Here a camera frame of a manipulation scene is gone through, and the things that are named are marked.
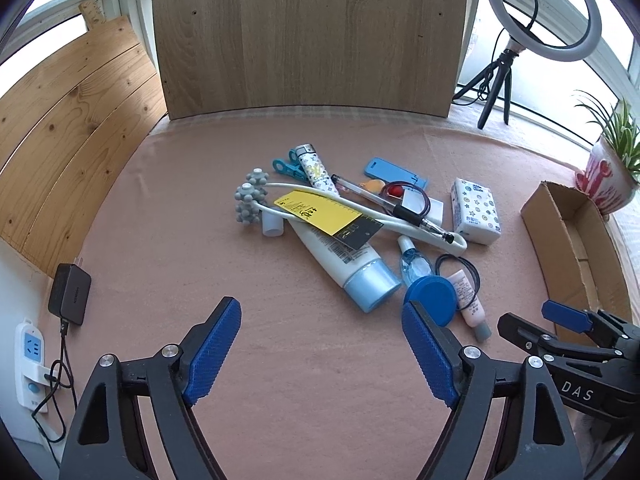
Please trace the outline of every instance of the red and white pot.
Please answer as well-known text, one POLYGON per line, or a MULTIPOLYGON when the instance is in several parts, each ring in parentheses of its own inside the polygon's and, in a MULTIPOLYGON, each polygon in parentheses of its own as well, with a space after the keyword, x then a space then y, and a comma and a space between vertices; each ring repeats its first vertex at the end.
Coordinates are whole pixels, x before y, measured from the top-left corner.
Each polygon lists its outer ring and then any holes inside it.
POLYGON ((603 215, 623 208, 633 200, 638 183, 603 136, 593 145, 584 173, 575 183, 595 202, 603 215))

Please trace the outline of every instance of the metal screw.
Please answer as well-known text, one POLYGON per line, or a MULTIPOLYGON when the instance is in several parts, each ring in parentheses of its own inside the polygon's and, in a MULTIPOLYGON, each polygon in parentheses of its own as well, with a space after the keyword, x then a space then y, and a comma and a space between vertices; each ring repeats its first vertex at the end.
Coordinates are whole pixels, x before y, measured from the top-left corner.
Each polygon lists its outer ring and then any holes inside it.
POLYGON ((465 348, 465 355, 469 358, 469 359, 478 359, 481 355, 481 351, 479 351, 479 349, 477 349, 475 346, 468 346, 465 348))
POLYGON ((111 366, 113 364, 113 361, 113 354, 105 354, 100 359, 98 359, 98 364, 106 368, 107 366, 111 366))
POLYGON ((174 357, 178 355, 179 351, 178 345, 167 345, 162 348, 161 353, 164 357, 174 357))
POLYGON ((534 368, 542 368, 542 359, 540 359, 537 355, 532 355, 529 359, 529 364, 534 368))

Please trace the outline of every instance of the yellow ruler card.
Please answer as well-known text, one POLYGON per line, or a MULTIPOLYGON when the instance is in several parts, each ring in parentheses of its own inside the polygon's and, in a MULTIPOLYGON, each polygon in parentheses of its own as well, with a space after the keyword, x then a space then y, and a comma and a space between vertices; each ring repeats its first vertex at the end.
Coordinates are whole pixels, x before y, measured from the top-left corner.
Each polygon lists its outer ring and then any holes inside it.
POLYGON ((380 222, 355 209, 300 190, 292 191, 274 203, 356 250, 382 227, 380 222))

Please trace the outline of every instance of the blue plastic clothespin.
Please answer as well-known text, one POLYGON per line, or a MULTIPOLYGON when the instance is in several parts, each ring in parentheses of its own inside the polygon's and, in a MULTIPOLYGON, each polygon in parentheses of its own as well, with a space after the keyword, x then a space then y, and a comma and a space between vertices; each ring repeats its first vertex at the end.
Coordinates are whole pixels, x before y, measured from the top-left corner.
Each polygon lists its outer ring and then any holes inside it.
POLYGON ((300 182, 309 184, 309 179, 306 177, 306 173, 298 162, 295 150, 289 150, 289 162, 290 164, 288 164, 281 158, 275 158, 273 160, 272 166, 276 173, 288 175, 295 178, 296 180, 299 180, 300 182))

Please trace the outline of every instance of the tripod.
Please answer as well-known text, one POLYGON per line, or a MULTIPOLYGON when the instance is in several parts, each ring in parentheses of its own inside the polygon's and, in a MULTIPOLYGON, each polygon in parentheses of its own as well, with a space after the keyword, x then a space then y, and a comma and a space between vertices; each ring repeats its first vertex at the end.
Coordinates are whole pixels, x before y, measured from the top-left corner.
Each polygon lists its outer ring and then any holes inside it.
POLYGON ((509 111, 511 108, 511 65, 513 64, 513 60, 518 57, 518 54, 524 50, 525 48, 510 36, 507 48, 505 48, 500 56, 498 56, 498 59, 489 63, 489 65, 483 68, 478 75, 469 81, 469 83, 464 85, 453 96, 453 100, 460 99, 464 94, 472 90, 476 84, 485 79, 487 74, 489 74, 488 79, 491 81, 494 76, 495 69, 498 69, 494 84, 491 86, 489 95, 486 98, 486 103, 484 104, 484 108, 482 109, 482 113, 478 119, 478 128, 480 130, 484 128, 486 120, 489 117, 489 113, 491 113, 491 110, 494 108, 495 100, 498 98, 498 94, 500 93, 500 89, 503 84, 504 124, 509 124, 509 111))

